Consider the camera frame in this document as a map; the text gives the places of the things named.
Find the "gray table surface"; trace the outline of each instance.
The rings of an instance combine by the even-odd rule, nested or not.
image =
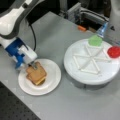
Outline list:
[[[119,120],[120,119],[120,75],[105,88],[85,91],[76,88],[68,80],[63,59],[66,49],[74,42],[93,35],[79,31],[77,26],[49,12],[33,24],[37,36],[39,58],[55,61],[62,72],[59,86],[43,96],[31,96],[18,84],[19,72],[15,63],[0,48],[0,80],[42,120]],[[31,30],[22,35],[24,42],[33,47]]]

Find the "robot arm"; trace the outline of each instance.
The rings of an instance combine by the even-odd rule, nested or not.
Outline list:
[[[38,2],[40,0],[24,0],[17,8],[8,10],[0,17],[0,44],[16,61],[16,68],[23,64],[31,64],[37,58],[37,54],[17,35],[21,21]]]

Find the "green object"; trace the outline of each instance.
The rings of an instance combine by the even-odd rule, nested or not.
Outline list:
[[[97,35],[94,35],[94,36],[92,36],[92,37],[89,38],[88,43],[91,46],[101,46],[101,44],[102,44],[102,38],[100,38]]]

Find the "black cable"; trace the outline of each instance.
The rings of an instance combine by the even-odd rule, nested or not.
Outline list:
[[[94,15],[96,15],[96,16],[98,16],[98,17],[100,17],[100,18],[102,18],[104,21],[106,21],[106,22],[108,22],[108,20],[107,19],[105,19],[105,17],[103,17],[103,16],[101,16],[101,15],[99,15],[99,14],[96,14],[96,13],[94,13],[94,12],[91,12],[91,11],[85,11],[85,10],[82,10],[81,12],[86,12],[86,13],[91,13],[91,14],[94,14]]]
[[[30,28],[31,28],[31,30],[32,30],[33,37],[34,37],[34,49],[33,49],[33,50],[35,51],[35,50],[36,50],[36,43],[37,43],[36,35],[35,35],[35,32],[34,32],[34,29],[33,29],[32,25],[29,24],[29,26],[30,26]]]

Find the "toast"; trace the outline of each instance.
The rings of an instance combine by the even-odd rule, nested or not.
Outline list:
[[[29,66],[26,69],[26,78],[29,79],[35,85],[41,85],[45,82],[47,73],[39,62],[36,62],[35,64],[37,66],[37,69],[34,69],[32,66]]]

